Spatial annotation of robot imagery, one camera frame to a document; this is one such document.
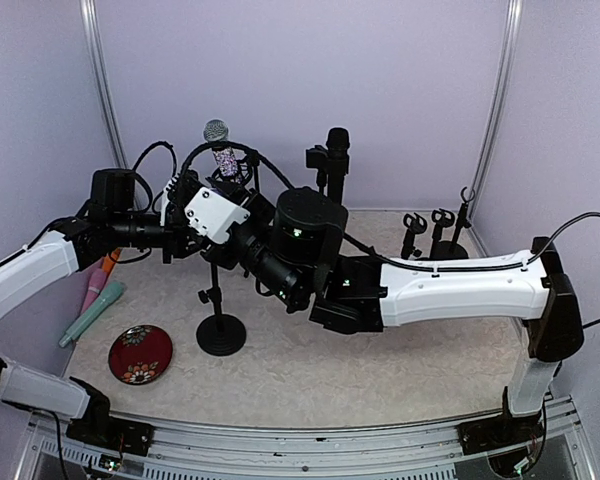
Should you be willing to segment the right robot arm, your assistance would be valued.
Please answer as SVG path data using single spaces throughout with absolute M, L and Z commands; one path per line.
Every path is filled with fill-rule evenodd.
M 347 210 L 308 188 L 284 191 L 275 203 L 202 188 L 186 204 L 188 224 L 208 243 L 207 258 L 242 266 L 288 313 L 341 334 L 375 332 L 430 320 L 520 319 L 527 350 L 503 392 L 491 433 L 515 442 L 541 415 L 561 361 L 583 345 L 579 302 L 553 242 L 501 257 L 410 261 L 359 245 L 340 252 Z

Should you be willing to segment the glitter silver-head microphone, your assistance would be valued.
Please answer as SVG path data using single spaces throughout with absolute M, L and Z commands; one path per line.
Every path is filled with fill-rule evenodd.
M 229 137 L 227 124 L 220 119 L 209 120 L 203 129 L 203 139 L 208 143 L 225 142 Z M 216 146 L 211 149 L 220 176 L 229 181 L 241 179 L 240 167 L 231 147 Z

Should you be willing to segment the black tripod stand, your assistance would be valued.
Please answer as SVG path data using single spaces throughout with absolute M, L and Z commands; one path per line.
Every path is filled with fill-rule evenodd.
M 210 177 L 211 182 L 233 182 L 244 188 L 253 188 L 260 191 L 259 163 L 253 163 L 247 157 L 237 161 L 238 174 L 233 177 L 224 177 L 220 168 L 217 168 Z

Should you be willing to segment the black microphone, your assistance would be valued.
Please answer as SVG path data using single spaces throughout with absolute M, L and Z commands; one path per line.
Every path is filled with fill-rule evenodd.
M 348 130 L 343 127 L 330 129 L 326 140 L 326 148 L 328 154 L 327 196 L 332 201 L 341 204 L 345 176 L 349 173 L 350 165 Z

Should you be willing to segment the orange microphone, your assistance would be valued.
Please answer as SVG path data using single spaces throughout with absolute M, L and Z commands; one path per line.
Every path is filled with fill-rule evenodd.
M 102 269 L 105 271 L 111 271 L 113 269 L 113 267 L 117 264 L 120 253 L 121 253 L 121 250 L 116 249 L 113 252 L 107 254 L 103 258 Z

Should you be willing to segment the black stand of teal microphone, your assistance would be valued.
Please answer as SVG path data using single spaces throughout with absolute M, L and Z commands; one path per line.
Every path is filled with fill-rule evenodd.
M 415 245 L 416 237 L 427 231 L 428 224 L 424 217 L 418 213 L 406 213 L 403 217 L 403 225 L 406 228 L 402 241 L 400 257 L 408 260 L 411 257 L 419 258 L 422 251 Z

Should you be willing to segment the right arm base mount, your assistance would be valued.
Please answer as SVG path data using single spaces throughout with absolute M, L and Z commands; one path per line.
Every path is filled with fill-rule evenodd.
M 463 454 L 472 455 L 542 437 L 544 427 L 539 417 L 497 416 L 461 423 L 457 432 Z

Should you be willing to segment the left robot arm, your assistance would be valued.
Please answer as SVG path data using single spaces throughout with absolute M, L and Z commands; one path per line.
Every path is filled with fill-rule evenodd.
M 0 261 L 0 320 L 119 247 L 160 249 L 166 260 L 196 252 L 184 208 L 199 189 L 197 174 L 182 172 L 169 181 L 159 214 L 135 209 L 135 187 L 143 182 L 131 169 L 96 171 L 90 197 L 76 215 L 51 221 L 30 244 Z M 84 442 L 107 445 L 120 434 L 109 399 L 95 387 L 1 356 L 0 401 L 65 417 L 71 436 Z

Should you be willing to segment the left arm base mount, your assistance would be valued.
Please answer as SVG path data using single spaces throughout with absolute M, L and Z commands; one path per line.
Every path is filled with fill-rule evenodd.
M 146 457 L 154 436 L 148 423 L 109 417 L 102 424 L 72 420 L 66 430 L 70 439 L 123 454 Z

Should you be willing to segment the black stand of pink microphone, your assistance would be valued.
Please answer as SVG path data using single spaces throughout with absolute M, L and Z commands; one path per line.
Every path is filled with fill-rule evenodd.
M 434 224 L 431 237 L 431 248 L 429 259 L 433 260 L 437 257 L 440 242 L 442 241 L 443 231 L 450 228 L 455 223 L 455 213 L 445 209 L 436 209 L 431 213 L 431 220 Z

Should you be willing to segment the black stand of purple microphone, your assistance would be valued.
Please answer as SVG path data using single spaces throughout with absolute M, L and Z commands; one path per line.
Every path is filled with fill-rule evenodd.
M 204 318 L 197 327 L 196 341 L 207 354 L 226 357 L 243 348 L 247 338 L 244 324 L 235 316 L 222 310 L 222 290 L 218 267 L 210 265 L 211 286 L 200 290 L 198 297 L 203 304 L 211 304 L 213 314 Z

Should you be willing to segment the pink microphone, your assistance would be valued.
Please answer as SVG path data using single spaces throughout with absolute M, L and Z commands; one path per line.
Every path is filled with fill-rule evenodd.
M 107 280 L 108 273 L 105 270 L 102 268 L 96 268 L 93 270 L 89 278 L 86 294 L 82 303 L 82 308 L 80 311 L 81 314 L 85 313 L 99 297 L 101 291 L 106 285 Z

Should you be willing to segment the teal microphone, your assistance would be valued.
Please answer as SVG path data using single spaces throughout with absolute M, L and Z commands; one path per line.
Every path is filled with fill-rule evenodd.
M 119 281 L 113 281 L 105 286 L 87 310 L 65 330 L 58 345 L 61 348 L 66 348 L 70 343 L 78 340 L 79 337 L 100 317 L 100 315 L 114 304 L 125 291 L 126 285 Z

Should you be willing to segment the black stand of orange microphone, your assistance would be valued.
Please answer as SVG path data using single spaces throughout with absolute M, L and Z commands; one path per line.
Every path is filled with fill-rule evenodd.
M 449 241 L 440 242 L 441 258 L 443 260 L 464 260 L 469 258 L 466 248 L 459 242 L 462 231 L 471 227 L 468 210 L 476 195 L 474 189 L 471 189 L 470 193 L 467 193 L 467 190 L 468 187 L 465 186 L 460 192 L 462 203 L 457 214 L 452 238 Z

